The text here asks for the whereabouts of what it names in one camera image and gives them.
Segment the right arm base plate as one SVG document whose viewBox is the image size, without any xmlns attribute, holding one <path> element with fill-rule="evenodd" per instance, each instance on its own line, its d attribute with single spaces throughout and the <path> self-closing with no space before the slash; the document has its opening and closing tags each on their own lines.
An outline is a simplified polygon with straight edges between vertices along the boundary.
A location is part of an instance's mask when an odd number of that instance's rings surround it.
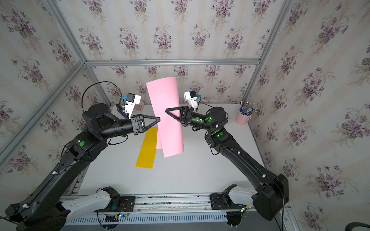
<svg viewBox="0 0 370 231">
<path fill-rule="evenodd" d="M 210 202 L 212 210 L 242 210 L 243 208 L 250 208 L 249 206 L 243 204 L 235 204 L 231 201 L 229 196 L 218 193 L 212 193 L 210 195 Z"/>
</svg>

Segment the yellow rectangular paper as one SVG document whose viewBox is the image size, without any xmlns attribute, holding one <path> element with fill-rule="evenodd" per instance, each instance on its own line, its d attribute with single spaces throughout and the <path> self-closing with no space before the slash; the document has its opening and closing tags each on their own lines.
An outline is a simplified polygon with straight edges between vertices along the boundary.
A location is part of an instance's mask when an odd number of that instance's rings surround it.
<svg viewBox="0 0 370 231">
<path fill-rule="evenodd" d="M 158 128 L 151 128 L 145 138 L 136 162 L 136 167 L 152 169 L 157 151 Z"/>
</svg>

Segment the pink pen cup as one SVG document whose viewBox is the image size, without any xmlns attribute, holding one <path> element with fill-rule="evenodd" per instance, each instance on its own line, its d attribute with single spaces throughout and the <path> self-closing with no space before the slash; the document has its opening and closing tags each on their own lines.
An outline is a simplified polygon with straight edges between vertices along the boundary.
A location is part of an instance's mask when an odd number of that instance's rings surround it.
<svg viewBox="0 0 370 231">
<path fill-rule="evenodd" d="M 251 120 L 251 113 L 243 113 L 242 108 L 240 108 L 236 114 L 235 121 L 238 125 L 244 126 L 249 120 Z"/>
</svg>

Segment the pink rectangular paper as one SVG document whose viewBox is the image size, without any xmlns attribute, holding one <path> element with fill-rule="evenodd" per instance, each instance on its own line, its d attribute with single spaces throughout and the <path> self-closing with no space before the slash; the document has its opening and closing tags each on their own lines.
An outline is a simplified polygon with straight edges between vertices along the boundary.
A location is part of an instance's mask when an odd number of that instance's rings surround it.
<svg viewBox="0 0 370 231">
<path fill-rule="evenodd" d="M 146 84 L 153 112 L 161 120 L 158 123 L 164 157 L 184 152 L 182 125 L 166 113 L 166 109 L 179 107 L 179 93 L 175 77 L 162 78 Z"/>
</svg>

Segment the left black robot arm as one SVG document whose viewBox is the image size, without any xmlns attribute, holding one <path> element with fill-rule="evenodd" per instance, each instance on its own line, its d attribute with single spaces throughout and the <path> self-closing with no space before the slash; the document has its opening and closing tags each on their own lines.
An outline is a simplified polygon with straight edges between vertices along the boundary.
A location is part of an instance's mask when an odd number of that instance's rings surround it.
<svg viewBox="0 0 370 231">
<path fill-rule="evenodd" d="M 82 114 L 83 131 L 62 150 L 60 162 L 44 181 L 20 203 L 7 207 L 5 220 L 15 223 L 18 231 L 59 231 L 72 219 L 73 207 L 67 208 L 61 196 L 77 176 L 108 147 L 107 140 L 133 133 L 144 133 L 160 122 L 156 116 L 134 115 L 119 119 L 106 104 L 91 106 Z"/>
</svg>

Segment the pens in cup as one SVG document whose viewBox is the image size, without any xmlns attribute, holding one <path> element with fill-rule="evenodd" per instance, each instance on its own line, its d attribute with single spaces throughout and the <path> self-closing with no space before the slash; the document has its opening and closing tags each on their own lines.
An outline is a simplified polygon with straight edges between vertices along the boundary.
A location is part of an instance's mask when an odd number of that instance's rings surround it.
<svg viewBox="0 0 370 231">
<path fill-rule="evenodd" d="M 240 108 L 239 108 L 239 112 L 242 114 L 242 115 L 252 115 L 253 111 L 255 110 L 254 109 L 254 106 L 255 106 L 255 103 L 249 103 L 247 102 L 246 104 L 243 104 L 242 102 L 240 102 Z"/>
</svg>

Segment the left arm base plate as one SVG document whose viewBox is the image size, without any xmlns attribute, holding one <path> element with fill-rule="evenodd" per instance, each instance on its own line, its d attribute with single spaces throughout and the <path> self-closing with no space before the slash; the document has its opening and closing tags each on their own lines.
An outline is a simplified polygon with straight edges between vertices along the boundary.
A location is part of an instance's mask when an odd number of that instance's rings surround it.
<svg viewBox="0 0 370 231">
<path fill-rule="evenodd" d="M 119 200 L 110 202 L 105 209 L 95 210 L 95 212 L 133 212 L 135 200 L 135 196 L 121 196 Z"/>
</svg>

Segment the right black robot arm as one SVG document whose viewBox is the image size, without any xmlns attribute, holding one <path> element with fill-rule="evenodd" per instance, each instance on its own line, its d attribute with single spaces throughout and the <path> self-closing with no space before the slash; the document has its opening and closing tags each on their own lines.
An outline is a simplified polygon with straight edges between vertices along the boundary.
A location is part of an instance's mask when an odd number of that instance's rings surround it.
<svg viewBox="0 0 370 231">
<path fill-rule="evenodd" d="M 289 181 L 283 175 L 275 175 L 259 164 L 237 143 L 225 129 L 228 114 L 222 107 L 213 107 L 206 114 L 196 113 L 188 106 L 167 108 L 166 114 L 195 130 L 206 130 L 208 146 L 231 161 L 252 183 L 257 191 L 252 195 L 252 204 L 266 220 L 271 221 L 289 202 Z"/>
</svg>

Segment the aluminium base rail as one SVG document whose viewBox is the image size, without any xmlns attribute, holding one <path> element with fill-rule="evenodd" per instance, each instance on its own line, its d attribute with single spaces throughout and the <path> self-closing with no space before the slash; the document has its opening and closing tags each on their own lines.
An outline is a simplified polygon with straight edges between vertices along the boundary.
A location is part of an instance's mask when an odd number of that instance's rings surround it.
<svg viewBox="0 0 370 231">
<path fill-rule="evenodd" d="M 252 195 L 255 191 L 242 191 L 239 188 L 233 188 L 230 192 L 219 193 L 229 196 L 235 204 L 243 204 L 249 206 L 249 209 L 254 209 L 252 204 Z M 206 193 L 201 194 L 151 194 L 151 195 L 137 195 L 133 212 L 101 212 L 98 214 L 111 214 L 117 218 L 127 216 L 131 213 L 181 213 L 181 212 L 200 212 L 213 211 L 211 209 L 210 195 Z M 73 217 L 81 217 L 89 213 L 95 213 L 95 210 L 105 209 L 110 202 L 119 200 L 120 197 L 110 198 L 105 191 L 99 191 L 95 194 L 85 197 L 62 197 L 59 203 L 71 211 Z M 245 212 L 249 210 L 243 208 L 242 210 L 216 210 L 227 212 Z"/>
</svg>

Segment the pink calculator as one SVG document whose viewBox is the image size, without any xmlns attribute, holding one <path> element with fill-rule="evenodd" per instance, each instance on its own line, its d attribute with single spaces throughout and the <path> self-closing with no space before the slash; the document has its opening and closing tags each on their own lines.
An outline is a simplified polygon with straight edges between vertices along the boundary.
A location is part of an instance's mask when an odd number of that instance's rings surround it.
<svg viewBox="0 0 370 231">
<path fill-rule="evenodd" d="M 144 105 L 145 105 L 144 102 L 140 102 L 139 104 L 135 104 L 133 111 L 135 111 L 135 112 L 142 112 L 142 110 L 144 108 Z"/>
</svg>

